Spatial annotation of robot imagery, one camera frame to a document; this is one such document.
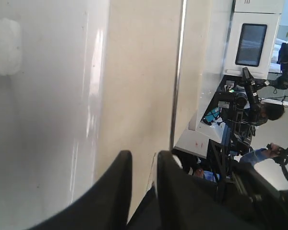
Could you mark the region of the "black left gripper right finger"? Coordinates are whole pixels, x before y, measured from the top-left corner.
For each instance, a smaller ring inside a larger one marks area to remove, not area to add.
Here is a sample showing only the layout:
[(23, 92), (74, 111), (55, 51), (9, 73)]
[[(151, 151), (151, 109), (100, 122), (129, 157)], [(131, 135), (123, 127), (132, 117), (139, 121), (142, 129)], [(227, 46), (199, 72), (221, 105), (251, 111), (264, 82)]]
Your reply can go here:
[(164, 230), (253, 230), (207, 196), (169, 151), (157, 155), (157, 199)]

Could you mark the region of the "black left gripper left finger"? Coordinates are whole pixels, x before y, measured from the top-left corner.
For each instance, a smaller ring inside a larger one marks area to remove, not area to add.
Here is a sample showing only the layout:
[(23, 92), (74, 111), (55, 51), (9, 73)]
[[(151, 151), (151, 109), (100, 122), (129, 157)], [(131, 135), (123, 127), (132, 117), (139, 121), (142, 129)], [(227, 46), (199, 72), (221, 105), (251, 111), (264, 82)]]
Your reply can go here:
[(121, 151), (100, 179), (35, 230), (124, 230), (132, 197), (132, 154)]

